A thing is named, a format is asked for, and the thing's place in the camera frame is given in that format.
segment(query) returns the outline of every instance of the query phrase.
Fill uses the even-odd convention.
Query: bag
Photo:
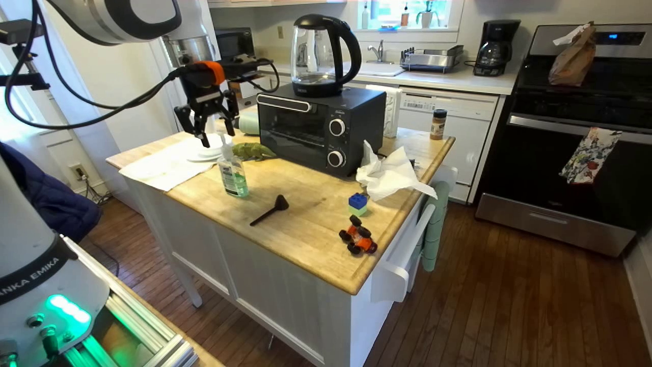
[[[588,23],[572,43],[559,51],[548,74],[551,86],[581,86],[595,57],[595,27]]]

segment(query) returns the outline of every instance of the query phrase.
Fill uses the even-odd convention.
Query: electric kettle
[[[351,54],[347,75],[339,39]],[[297,96],[338,96],[360,64],[360,44],[347,23],[321,14],[306,14],[293,23],[291,86]]]

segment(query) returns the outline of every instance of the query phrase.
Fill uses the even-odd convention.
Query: drawer handle
[[[553,224],[559,224],[559,226],[569,226],[569,221],[544,215],[544,214],[537,214],[537,211],[529,211],[529,215],[535,218],[535,221],[546,221],[546,223],[553,223]]]

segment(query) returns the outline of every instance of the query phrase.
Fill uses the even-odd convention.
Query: patterned towel
[[[591,128],[559,171],[567,184],[592,184],[618,143],[614,134],[618,130]]]

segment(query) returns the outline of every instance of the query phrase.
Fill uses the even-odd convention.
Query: oven
[[[477,218],[618,257],[652,224],[652,24],[596,24],[581,87],[548,84],[551,39],[537,27],[505,104],[481,181]],[[591,127],[618,143],[591,184],[563,166]]]

